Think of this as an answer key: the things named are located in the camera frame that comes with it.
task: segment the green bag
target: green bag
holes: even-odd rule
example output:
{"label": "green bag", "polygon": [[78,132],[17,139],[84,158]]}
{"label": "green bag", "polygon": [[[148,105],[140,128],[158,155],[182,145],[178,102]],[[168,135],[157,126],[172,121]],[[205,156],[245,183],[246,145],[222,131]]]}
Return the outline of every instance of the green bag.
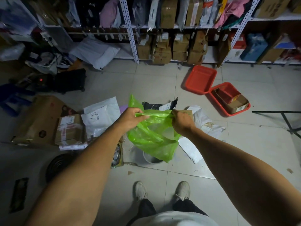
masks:
{"label": "green bag", "polygon": [[128,139],[145,153],[158,159],[169,162],[172,160],[177,148],[180,134],[172,127],[171,110],[159,111],[154,109],[143,110],[133,95],[130,96],[129,107],[137,107],[143,114],[136,116],[149,116],[148,119],[140,122],[137,127],[127,132]]}

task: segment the person's right arm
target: person's right arm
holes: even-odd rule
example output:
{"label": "person's right arm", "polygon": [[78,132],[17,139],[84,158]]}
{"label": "person's right arm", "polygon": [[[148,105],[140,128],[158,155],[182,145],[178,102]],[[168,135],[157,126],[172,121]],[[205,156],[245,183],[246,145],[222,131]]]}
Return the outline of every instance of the person's right arm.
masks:
{"label": "person's right arm", "polygon": [[175,131],[198,148],[239,213],[253,226],[297,226],[301,194],[262,160],[198,129],[189,115],[173,110]]}

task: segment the black round object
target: black round object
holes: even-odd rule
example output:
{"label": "black round object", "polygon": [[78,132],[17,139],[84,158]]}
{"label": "black round object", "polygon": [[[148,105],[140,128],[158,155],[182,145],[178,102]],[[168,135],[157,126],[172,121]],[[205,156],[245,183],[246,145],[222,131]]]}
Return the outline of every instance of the black round object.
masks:
{"label": "black round object", "polygon": [[46,169],[46,182],[50,182],[55,178],[61,171],[63,171],[67,166],[69,166],[74,159],[74,156],[71,154],[62,154],[55,157],[51,163],[49,163]]}

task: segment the white sneaker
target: white sneaker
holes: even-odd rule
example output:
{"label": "white sneaker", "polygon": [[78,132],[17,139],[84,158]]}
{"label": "white sneaker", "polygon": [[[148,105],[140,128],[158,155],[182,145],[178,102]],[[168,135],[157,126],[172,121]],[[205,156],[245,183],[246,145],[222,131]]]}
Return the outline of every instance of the white sneaker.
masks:
{"label": "white sneaker", "polygon": [[177,189],[175,190],[175,196],[182,201],[189,199],[190,197],[190,186],[186,181],[182,181],[178,184]]}
{"label": "white sneaker", "polygon": [[146,188],[141,181],[136,182],[135,185],[135,195],[137,201],[141,201],[148,197],[148,193],[146,192]]}

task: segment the blue plastic stool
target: blue plastic stool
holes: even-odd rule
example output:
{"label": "blue plastic stool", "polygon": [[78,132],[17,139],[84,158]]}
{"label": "blue plastic stool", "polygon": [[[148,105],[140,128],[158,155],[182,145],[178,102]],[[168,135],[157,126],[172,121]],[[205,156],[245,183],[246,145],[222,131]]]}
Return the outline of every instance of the blue plastic stool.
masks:
{"label": "blue plastic stool", "polygon": [[19,112],[11,108],[6,103],[10,102],[13,104],[27,105],[30,106],[31,101],[17,96],[16,94],[24,94],[33,96],[36,93],[34,91],[26,90],[15,86],[14,84],[8,83],[0,86],[0,107],[12,117],[17,117]]}

